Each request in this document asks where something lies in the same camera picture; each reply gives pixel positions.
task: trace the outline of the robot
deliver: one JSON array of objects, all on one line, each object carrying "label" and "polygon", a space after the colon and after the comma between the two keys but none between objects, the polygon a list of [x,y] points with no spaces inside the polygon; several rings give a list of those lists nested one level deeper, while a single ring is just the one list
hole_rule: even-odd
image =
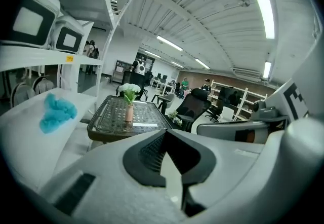
[{"label": "robot", "polygon": [[[40,195],[25,188],[26,195],[57,223],[279,220],[324,160],[323,45],[320,33],[292,78],[255,104],[251,121],[202,125],[197,135],[153,131],[103,145],[55,176]],[[282,130],[268,131],[279,120]],[[234,141],[237,131],[251,129],[261,130],[265,144]],[[160,175],[166,153],[181,173],[180,209]]]}]

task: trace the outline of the wooden wall panel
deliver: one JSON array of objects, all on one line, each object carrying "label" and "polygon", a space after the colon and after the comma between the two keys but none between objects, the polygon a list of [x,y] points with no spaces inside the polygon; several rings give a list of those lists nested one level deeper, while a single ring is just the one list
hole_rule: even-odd
[{"label": "wooden wall panel", "polygon": [[214,74],[207,74],[207,73],[180,71],[177,81],[182,82],[184,77],[187,77],[187,79],[189,81],[190,89],[201,87],[204,84],[205,79],[210,79],[211,82],[212,82],[212,80],[214,80],[214,82],[226,84],[226,85],[241,88],[241,89],[245,89],[246,87],[248,87],[249,91],[255,92],[255,93],[258,93],[261,95],[268,94],[268,96],[269,96],[275,92],[274,89],[271,89],[266,86],[253,84],[253,83],[246,82],[243,80],[238,80],[235,78],[230,78],[230,77],[225,77],[225,76],[216,76]]}]

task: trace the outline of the blue cloth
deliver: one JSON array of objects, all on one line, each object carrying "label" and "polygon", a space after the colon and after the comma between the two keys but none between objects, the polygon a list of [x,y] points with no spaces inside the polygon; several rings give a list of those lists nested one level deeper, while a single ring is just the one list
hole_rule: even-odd
[{"label": "blue cloth", "polygon": [[74,119],[77,110],[76,107],[65,99],[55,100],[55,95],[49,93],[44,101],[45,114],[39,123],[40,129],[44,133],[51,133],[58,129],[69,119]]}]

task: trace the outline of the small vase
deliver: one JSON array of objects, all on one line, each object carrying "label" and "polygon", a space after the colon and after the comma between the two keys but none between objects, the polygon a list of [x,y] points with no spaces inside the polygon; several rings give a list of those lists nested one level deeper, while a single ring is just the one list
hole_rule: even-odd
[{"label": "small vase", "polygon": [[132,122],[133,121],[133,114],[134,114],[134,105],[127,105],[125,121]]}]

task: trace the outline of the computer monitor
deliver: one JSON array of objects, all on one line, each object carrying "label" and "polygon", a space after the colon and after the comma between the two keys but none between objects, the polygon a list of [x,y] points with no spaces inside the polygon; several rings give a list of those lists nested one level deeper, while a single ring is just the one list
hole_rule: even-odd
[{"label": "computer monitor", "polygon": [[244,92],[234,89],[221,87],[221,91],[218,95],[218,99],[223,101],[224,104],[231,104],[237,106],[240,104],[240,98],[242,98]]}]

